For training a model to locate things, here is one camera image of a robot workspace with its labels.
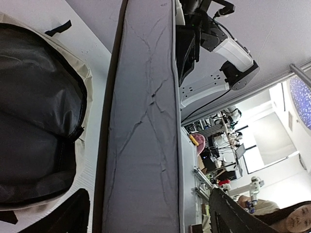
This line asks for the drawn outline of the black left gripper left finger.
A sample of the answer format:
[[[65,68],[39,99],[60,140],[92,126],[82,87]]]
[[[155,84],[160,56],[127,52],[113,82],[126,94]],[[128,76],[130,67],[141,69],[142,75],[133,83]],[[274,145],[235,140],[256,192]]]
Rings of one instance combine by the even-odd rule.
[[[88,191],[77,190],[54,211],[31,226],[24,233],[86,233],[90,211]]]

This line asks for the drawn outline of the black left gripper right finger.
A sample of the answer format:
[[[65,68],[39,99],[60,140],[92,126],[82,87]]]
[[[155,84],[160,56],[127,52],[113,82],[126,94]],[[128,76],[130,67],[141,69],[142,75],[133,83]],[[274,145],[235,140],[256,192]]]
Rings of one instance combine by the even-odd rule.
[[[211,190],[208,203],[213,233],[276,232],[270,226],[279,221],[278,217],[251,215],[219,188]]]

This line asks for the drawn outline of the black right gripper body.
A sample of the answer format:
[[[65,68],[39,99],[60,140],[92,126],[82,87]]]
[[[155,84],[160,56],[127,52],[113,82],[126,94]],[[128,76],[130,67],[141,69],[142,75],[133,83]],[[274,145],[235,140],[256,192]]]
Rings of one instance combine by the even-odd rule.
[[[212,52],[227,35],[217,26],[214,19],[229,15],[235,11],[235,5],[226,0],[217,0],[223,6],[214,17],[207,11],[210,0],[177,0],[176,21],[176,65],[178,84],[182,85],[185,78],[194,70],[194,65],[199,62],[200,47]]]

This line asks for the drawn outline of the white box with photo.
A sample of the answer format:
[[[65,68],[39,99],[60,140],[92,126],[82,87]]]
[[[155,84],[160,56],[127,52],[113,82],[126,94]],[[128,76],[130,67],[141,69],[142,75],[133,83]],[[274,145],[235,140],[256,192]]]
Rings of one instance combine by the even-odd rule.
[[[178,233],[175,2],[123,0],[107,76],[92,230]]]

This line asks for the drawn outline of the beige canvas student bag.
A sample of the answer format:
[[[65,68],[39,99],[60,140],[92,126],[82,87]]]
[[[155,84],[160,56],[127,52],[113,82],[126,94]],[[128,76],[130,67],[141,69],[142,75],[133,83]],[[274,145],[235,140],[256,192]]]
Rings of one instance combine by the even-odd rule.
[[[55,38],[0,15],[0,220],[43,211],[83,169],[93,100],[89,66]]]

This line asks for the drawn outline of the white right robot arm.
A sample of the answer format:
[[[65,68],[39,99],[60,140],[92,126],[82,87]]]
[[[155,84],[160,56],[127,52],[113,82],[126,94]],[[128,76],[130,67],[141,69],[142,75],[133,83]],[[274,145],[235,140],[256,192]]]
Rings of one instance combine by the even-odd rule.
[[[216,53],[225,58],[220,72],[225,75],[231,89],[244,88],[259,71],[259,66],[250,51],[243,46],[217,17],[235,12],[235,5],[218,0],[222,8],[213,17],[207,12],[209,0],[175,1],[176,23],[176,64],[179,84],[194,70],[194,64],[200,59],[200,49]]]

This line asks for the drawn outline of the white power strip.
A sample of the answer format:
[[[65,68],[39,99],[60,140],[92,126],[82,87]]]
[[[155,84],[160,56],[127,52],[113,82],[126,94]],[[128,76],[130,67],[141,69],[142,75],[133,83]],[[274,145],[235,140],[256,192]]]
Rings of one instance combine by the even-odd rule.
[[[188,85],[182,84],[179,87],[181,109],[214,93],[229,90],[229,84],[225,79],[223,73],[215,72]]]

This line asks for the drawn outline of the cluttered lab workbench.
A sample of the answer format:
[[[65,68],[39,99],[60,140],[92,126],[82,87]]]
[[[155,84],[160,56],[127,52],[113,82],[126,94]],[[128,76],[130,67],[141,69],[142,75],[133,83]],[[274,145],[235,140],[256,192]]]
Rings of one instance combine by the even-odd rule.
[[[213,182],[242,178],[244,156],[256,147],[255,142],[246,140],[248,127],[237,127],[241,117],[241,110],[233,105],[185,126],[188,133],[204,139],[198,150],[199,167]]]

